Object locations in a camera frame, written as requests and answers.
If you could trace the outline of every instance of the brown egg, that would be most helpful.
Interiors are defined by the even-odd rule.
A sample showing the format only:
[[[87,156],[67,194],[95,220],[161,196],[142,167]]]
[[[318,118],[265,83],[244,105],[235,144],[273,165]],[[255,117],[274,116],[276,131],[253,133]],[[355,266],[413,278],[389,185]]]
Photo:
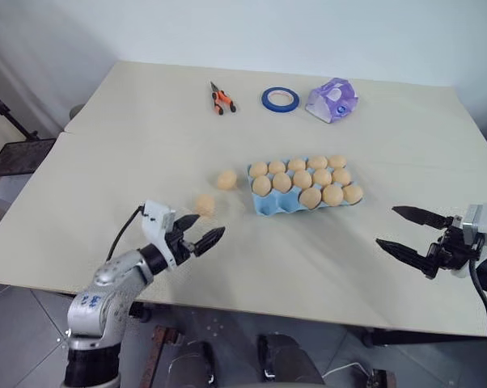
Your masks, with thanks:
[[[288,192],[292,187],[290,177],[284,172],[278,172],[273,178],[273,188],[280,192]]]
[[[320,168],[315,170],[314,175],[311,176],[314,184],[319,184],[320,186],[328,186],[332,182],[332,174],[325,168]]]
[[[214,198],[209,194],[202,194],[197,198],[195,211],[204,217],[212,217],[214,214]]]
[[[252,178],[256,178],[256,177],[261,176],[261,175],[267,175],[268,170],[269,170],[269,168],[267,167],[267,163],[256,162],[249,169],[249,175]]]
[[[299,203],[307,206],[309,209],[317,207],[321,202],[321,190],[318,188],[307,188],[301,192]]]
[[[330,184],[323,190],[323,201],[329,206],[338,206],[344,199],[342,188],[336,184]]]
[[[269,163],[269,172],[271,174],[277,174],[278,172],[285,172],[286,167],[285,163],[281,160],[274,160],[273,162]]]
[[[289,170],[299,171],[299,170],[305,170],[306,168],[307,168],[307,164],[301,158],[291,159],[289,161]]]
[[[356,204],[364,196],[364,191],[357,184],[346,186],[345,188],[342,189],[342,191],[344,192],[344,199],[350,205]]]
[[[346,165],[346,158],[342,155],[333,155],[328,158],[328,165],[332,168],[342,168]]]
[[[266,196],[269,194],[271,188],[270,179],[267,178],[265,175],[261,175],[254,179],[252,182],[252,190],[258,196]]]
[[[324,156],[312,156],[308,159],[308,166],[314,170],[326,168],[328,166],[328,160]]]
[[[220,190],[231,190],[236,185],[236,173],[233,170],[224,171],[217,178],[217,187]]]
[[[338,182],[342,186],[348,186],[351,182],[351,175],[345,168],[336,168],[332,174],[333,182]]]
[[[306,170],[296,171],[292,180],[298,188],[309,188],[311,186],[311,176]]]

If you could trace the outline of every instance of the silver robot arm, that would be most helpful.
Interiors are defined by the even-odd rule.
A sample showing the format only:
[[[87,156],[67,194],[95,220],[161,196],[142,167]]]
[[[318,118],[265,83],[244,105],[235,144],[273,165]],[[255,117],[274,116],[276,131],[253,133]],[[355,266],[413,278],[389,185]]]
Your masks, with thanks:
[[[213,229],[200,241],[184,241],[195,214],[174,222],[175,212],[152,201],[142,210],[143,231],[150,244],[110,259],[91,284],[77,294],[68,311],[68,365],[63,388],[120,386],[119,353],[129,309],[164,269],[174,269],[193,253],[200,256],[214,246],[225,228]]]

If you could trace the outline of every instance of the gray tile floor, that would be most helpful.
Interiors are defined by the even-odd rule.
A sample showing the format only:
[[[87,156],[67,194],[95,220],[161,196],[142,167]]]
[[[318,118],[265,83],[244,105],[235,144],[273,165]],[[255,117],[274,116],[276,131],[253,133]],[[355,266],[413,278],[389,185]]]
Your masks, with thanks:
[[[38,290],[0,285],[0,388],[58,387],[66,367],[66,311],[70,299]],[[185,340],[207,340],[214,348],[221,386],[258,382],[256,335],[291,335],[322,373],[361,362],[388,369],[400,388],[487,387],[485,341],[364,348],[357,328],[291,318],[219,310],[155,306],[147,323],[131,319],[121,348],[121,386],[138,386],[157,324],[172,325]],[[154,386],[163,386],[167,363],[176,349],[163,354]],[[330,374],[338,388],[364,387],[358,369]]]

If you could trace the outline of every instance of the blue egg carton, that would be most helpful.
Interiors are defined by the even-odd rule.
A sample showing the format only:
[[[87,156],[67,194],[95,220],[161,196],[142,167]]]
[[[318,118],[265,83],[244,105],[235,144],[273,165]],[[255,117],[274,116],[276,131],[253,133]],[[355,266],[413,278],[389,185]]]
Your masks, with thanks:
[[[303,159],[305,162],[308,161],[308,158],[306,157],[302,157],[301,159]],[[285,166],[288,166],[290,159],[281,159],[281,161],[285,163]],[[252,201],[254,202],[254,209],[256,210],[256,214],[260,214],[261,216],[272,216],[273,214],[276,213],[293,213],[293,212],[298,212],[299,210],[316,210],[321,208],[327,208],[329,206],[323,201],[321,201],[313,209],[309,209],[305,205],[301,205],[299,203],[299,194],[301,194],[302,189],[297,186],[294,186],[294,184],[292,184],[292,188],[286,193],[280,192],[275,188],[273,188],[270,191],[270,193],[267,194],[266,196],[258,196],[252,191],[252,182],[254,181],[254,178],[252,178],[249,175],[250,168],[251,165],[249,164],[247,166],[247,178],[248,178],[249,185],[251,186]],[[331,167],[326,167],[326,170],[332,173],[334,169]],[[307,168],[307,171],[310,173],[310,175],[312,175],[315,169]],[[292,177],[294,176],[294,171],[287,170],[286,174],[290,177],[290,179],[292,179]],[[268,173],[267,177],[270,179],[272,183],[274,174]],[[319,190],[322,189],[322,187],[319,184],[314,184],[312,185],[312,187],[318,188]],[[350,206],[350,205],[351,204],[348,203],[346,200],[343,200],[339,206]]]

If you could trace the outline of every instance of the tabletop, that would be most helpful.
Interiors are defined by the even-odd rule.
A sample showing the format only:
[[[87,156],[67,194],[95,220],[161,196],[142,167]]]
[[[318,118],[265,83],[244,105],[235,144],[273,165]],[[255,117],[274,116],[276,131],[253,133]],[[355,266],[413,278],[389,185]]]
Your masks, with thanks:
[[[412,224],[394,205],[462,215],[487,202],[487,143],[447,87],[350,80],[355,112],[325,124],[303,109],[329,78],[119,62],[0,224],[0,283],[75,293],[104,262],[116,233],[146,199],[193,213],[215,197],[220,243],[159,275],[141,300],[464,335],[486,335],[469,279],[441,271],[427,280],[376,238],[425,254],[440,232]],[[235,101],[215,115],[210,81]],[[261,92],[285,86],[302,106],[275,113]],[[343,154],[365,198],[358,205],[258,216],[249,163]],[[237,189],[216,189],[235,169]],[[116,249],[145,245],[134,223]]]

